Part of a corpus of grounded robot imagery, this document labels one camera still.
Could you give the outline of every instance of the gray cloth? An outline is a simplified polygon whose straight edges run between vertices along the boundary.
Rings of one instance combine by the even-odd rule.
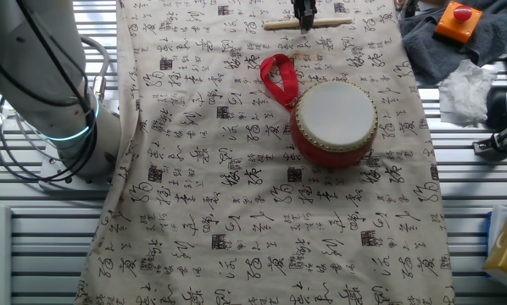
[[[432,38],[445,8],[403,19],[403,44],[417,79],[434,84],[470,59],[482,66],[507,52],[507,0],[463,0],[483,12],[471,39],[462,47]]]

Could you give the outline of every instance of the black cable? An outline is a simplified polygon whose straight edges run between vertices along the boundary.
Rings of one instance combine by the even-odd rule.
[[[5,102],[5,99],[2,98],[1,99],[1,102],[0,102],[0,113],[3,111],[3,105],[4,105],[4,102]],[[97,129],[97,125],[94,125],[93,128],[92,128],[92,133],[93,133],[93,136],[90,137],[90,140],[92,141],[89,141],[89,144],[91,144],[90,148],[89,148],[89,154],[88,156],[91,156],[91,154],[93,153],[93,150],[95,149],[95,146],[96,146],[96,142],[93,140],[94,139],[94,136],[97,137],[97,132],[98,132],[98,129]],[[82,164],[75,170],[71,171],[79,162],[80,160],[84,157],[84,154],[82,154],[80,157],[78,157],[78,159],[76,159],[73,164],[71,164],[71,166],[69,167],[66,167],[64,171],[60,172],[60,173],[57,173],[56,175],[52,175],[52,176],[48,176],[48,177],[41,177],[37,174],[34,174],[32,173],[31,171],[29,171],[26,167],[24,167],[23,165],[21,165],[18,160],[14,157],[14,155],[10,152],[10,148],[8,147],[8,144],[4,138],[4,135],[3,135],[3,131],[1,129],[1,125],[0,125],[0,137],[1,137],[1,142],[3,144],[3,148],[5,150],[5,152],[7,152],[8,156],[10,157],[10,159],[13,161],[14,165],[21,168],[22,170],[24,170],[28,175],[31,175],[33,178],[31,177],[25,177],[23,175],[20,175],[16,172],[14,172],[4,161],[4,158],[3,158],[3,155],[0,153],[0,163],[1,165],[8,171],[10,172],[12,175],[18,177],[18,178],[21,178],[23,180],[30,180],[30,181],[46,181],[46,182],[59,182],[59,181],[63,181],[63,180],[67,180],[69,178],[71,178],[72,176],[76,175],[83,167],[84,165],[86,165],[87,161],[89,160],[89,157],[85,158],[84,161],[82,162]],[[82,151],[85,152],[85,148],[86,145],[88,144],[88,141],[86,141],[84,147],[82,148]],[[64,178],[60,178],[60,179],[55,179],[57,177],[59,177],[60,175],[64,175],[65,173],[67,172],[71,172],[70,175],[67,175],[66,177]]]
[[[93,152],[95,150],[95,147],[97,145],[98,128],[97,128],[96,117],[95,117],[95,113],[93,113],[93,109],[91,108],[90,104],[86,100],[86,97],[87,97],[87,88],[88,88],[88,86],[87,86],[87,76],[86,76],[86,73],[82,70],[82,68],[73,60],[73,58],[58,44],[58,42],[51,35],[49,35],[50,39],[56,45],[56,47],[59,49],[59,51],[82,73],[82,76],[84,77],[84,81],[85,81],[85,85],[84,85],[84,97],[82,97],[80,95],[80,93],[78,92],[78,90],[76,89],[76,87],[74,86],[74,84],[72,83],[72,80],[65,73],[65,71],[63,69],[63,65],[58,61],[58,59],[56,58],[53,50],[50,48],[50,46],[48,45],[48,43],[46,42],[46,40],[42,36],[41,31],[37,27],[35,21],[31,17],[30,13],[27,11],[27,8],[23,4],[23,1],[17,0],[17,3],[19,5],[20,10],[22,10],[22,13],[24,14],[26,20],[28,21],[31,29],[36,34],[39,42],[43,45],[43,47],[47,51],[48,56],[51,58],[51,60],[53,61],[54,65],[56,66],[56,69],[58,69],[59,73],[62,75],[62,77],[64,78],[65,82],[67,83],[67,85],[71,89],[71,91],[73,91],[73,93],[77,97],[78,101],[75,101],[75,103],[79,103],[81,105],[81,107],[83,108],[84,112],[86,113],[86,122],[87,122],[87,125],[89,126],[89,128],[86,131],[86,134],[84,136],[82,136],[82,137],[85,137],[85,138],[88,137],[88,139],[85,140],[84,145],[81,148],[82,153],[71,164],[71,166],[66,167],[64,171],[59,172],[56,175],[51,175],[51,176],[48,176],[48,177],[41,177],[39,175],[36,175],[36,174],[30,172],[26,167],[22,166],[18,162],[18,160],[16,160],[16,158],[14,157],[14,155],[10,152],[10,149],[8,147],[8,144],[7,144],[7,141],[4,139],[3,130],[2,130],[1,125],[0,125],[0,136],[1,136],[1,139],[2,139],[3,148],[4,148],[5,152],[8,154],[8,156],[10,157],[10,159],[13,161],[14,165],[16,165],[19,168],[21,168],[22,170],[24,170],[25,173],[28,174],[28,175],[30,175],[31,177],[26,177],[26,176],[23,176],[23,175],[20,175],[20,174],[14,172],[7,164],[5,164],[4,159],[3,159],[3,155],[1,153],[0,153],[0,163],[12,175],[14,175],[16,177],[19,177],[19,178],[21,178],[23,180],[46,181],[46,182],[58,182],[58,181],[62,181],[62,180],[67,180],[67,179],[71,178],[72,176],[76,175],[86,165],[86,163],[88,162],[88,160],[91,158],[91,156],[92,156],[92,154],[93,154]],[[4,105],[4,98],[2,98],[2,101],[0,102],[0,113],[3,111],[3,105]],[[83,161],[80,164],[80,166],[78,166],[78,168],[76,168],[76,169],[73,169],[82,159],[83,159]],[[59,176],[66,174],[67,172],[70,172],[70,175],[67,175],[64,178],[56,179]]]
[[[46,99],[44,97],[40,97],[40,96],[36,95],[33,91],[27,89],[22,84],[20,84],[17,80],[15,80],[14,77],[12,77],[12,75],[10,75],[1,64],[0,64],[0,73],[6,80],[8,80],[11,84],[13,84],[16,88],[18,88],[18,90],[22,91],[25,95],[27,95],[33,99],[36,99],[37,101],[39,101],[41,103],[45,103],[46,105],[50,105],[50,106],[54,106],[54,107],[69,107],[69,106],[76,105],[78,103],[78,101],[55,102],[55,101],[51,101],[49,99]]]
[[[60,159],[60,158],[55,158],[47,153],[45,153],[41,148],[39,148],[39,146],[37,146],[37,144],[35,144],[35,142],[27,135],[27,133],[25,132],[25,128],[24,126],[22,125],[22,122],[20,122],[20,117],[18,114],[16,114],[14,116],[14,119],[16,120],[16,125],[18,126],[19,130],[22,132],[22,135],[24,135],[24,138],[31,144],[31,147],[33,147],[33,149],[37,150],[41,155],[47,157],[47,158],[54,158],[58,161],[63,161],[63,159]]]
[[[31,17],[30,12],[27,10],[27,7],[24,4],[23,0],[16,0],[16,3],[18,4],[19,9],[22,11],[22,14],[25,17],[25,20],[30,25],[31,30],[33,33],[35,33],[35,36],[39,40],[39,42],[42,44],[42,47],[46,50],[48,57],[52,60],[54,66],[58,70],[58,72],[61,74],[61,77],[64,78],[65,82],[67,83],[67,86],[69,86],[69,89],[75,94],[75,97],[78,99],[79,102],[81,102],[81,106],[84,109],[84,112],[87,113],[90,110],[90,104],[86,101],[84,97],[81,96],[81,94],[78,92],[78,90],[75,87],[75,84],[71,81],[69,76],[67,75],[67,72],[65,72],[63,66],[59,62],[59,59],[56,57],[54,52],[52,51],[52,48],[48,45],[48,42],[46,39],[44,39],[44,36],[42,35],[41,31],[37,27],[35,20]]]

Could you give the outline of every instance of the white tissue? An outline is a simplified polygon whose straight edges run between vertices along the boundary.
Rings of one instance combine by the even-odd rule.
[[[469,59],[461,61],[438,88],[441,121],[464,126],[485,122],[487,95],[496,77],[496,72],[482,69]]]

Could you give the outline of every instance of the red strap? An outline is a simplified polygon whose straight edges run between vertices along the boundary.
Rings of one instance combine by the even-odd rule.
[[[270,69],[272,69],[272,64],[275,61],[278,64],[278,69],[280,70],[280,76],[283,82],[284,90],[282,90],[269,78]],[[265,86],[269,88],[270,93],[272,93],[280,105],[291,112],[293,110],[293,106],[295,106],[293,102],[295,98],[298,97],[297,74],[295,73],[295,68],[293,67],[291,59],[289,59],[289,57],[284,54],[271,56],[269,58],[266,58],[263,63],[261,63],[260,70],[261,80],[263,83],[265,83]]]

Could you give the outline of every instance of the beige cloth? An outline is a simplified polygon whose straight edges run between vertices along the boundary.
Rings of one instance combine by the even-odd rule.
[[[318,1],[354,24],[267,32],[288,0],[121,0],[120,161],[76,304],[453,304],[433,147],[393,3]],[[349,80],[379,109],[373,150],[305,161],[259,78]]]

